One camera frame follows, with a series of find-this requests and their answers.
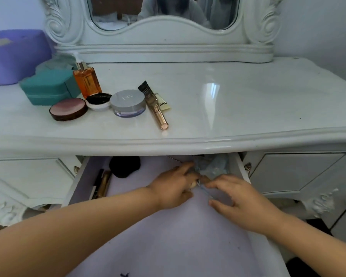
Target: mirror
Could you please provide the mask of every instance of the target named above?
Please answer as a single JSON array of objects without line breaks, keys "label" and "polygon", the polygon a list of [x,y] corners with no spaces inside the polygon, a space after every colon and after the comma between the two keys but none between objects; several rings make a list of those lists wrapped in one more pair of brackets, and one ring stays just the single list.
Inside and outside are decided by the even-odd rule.
[{"label": "mirror", "polygon": [[122,29],[144,18],[174,15],[204,27],[223,30],[237,18],[239,0],[87,0],[101,29]]}]

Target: teal box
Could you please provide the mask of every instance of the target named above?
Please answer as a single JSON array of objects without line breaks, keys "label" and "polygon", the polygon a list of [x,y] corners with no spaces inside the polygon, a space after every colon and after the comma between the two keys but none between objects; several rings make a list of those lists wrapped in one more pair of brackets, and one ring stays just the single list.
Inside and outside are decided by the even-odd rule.
[{"label": "teal box", "polygon": [[73,70],[44,70],[20,81],[19,85],[35,106],[52,106],[81,93]]}]

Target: purple storage bin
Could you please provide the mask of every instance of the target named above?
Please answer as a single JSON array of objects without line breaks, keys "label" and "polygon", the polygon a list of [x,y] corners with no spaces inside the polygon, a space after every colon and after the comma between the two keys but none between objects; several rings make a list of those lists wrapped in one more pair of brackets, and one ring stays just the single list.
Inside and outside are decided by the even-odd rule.
[{"label": "purple storage bin", "polygon": [[33,76],[37,65],[51,59],[51,49],[42,30],[3,30],[2,38],[13,42],[0,46],[0,85]]}]

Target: cabinet door panel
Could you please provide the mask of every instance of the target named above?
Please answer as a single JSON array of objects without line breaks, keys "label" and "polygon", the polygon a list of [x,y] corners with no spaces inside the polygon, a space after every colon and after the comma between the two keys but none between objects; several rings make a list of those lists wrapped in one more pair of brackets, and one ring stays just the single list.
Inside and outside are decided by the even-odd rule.
[{"label": "cabinet door panel", "polygon": [[73,180],[58,158],[0,160],[0,190],[16,200],[43,198],[46,204],[47,200],[64,199]]},{"label": "cabinet door panel", "polygon": [[251,175],[251,182],[261,193],[299,191],[344,155],[265,154]]}]

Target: glass bottle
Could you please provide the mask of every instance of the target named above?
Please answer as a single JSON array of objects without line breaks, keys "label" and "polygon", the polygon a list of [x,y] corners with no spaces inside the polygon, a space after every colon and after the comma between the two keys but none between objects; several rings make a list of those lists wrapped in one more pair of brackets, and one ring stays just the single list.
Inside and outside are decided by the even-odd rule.
[{"label": "glass bottle", "polygon": [[95,69],[88,67],[86,62],[80,59],[78,52],[74,53],[74,57],[76,59],[78,70],[74,70],[73,75],[83,97],[86,99],[92,94],[101,93],[102,90],[97,79]]}]

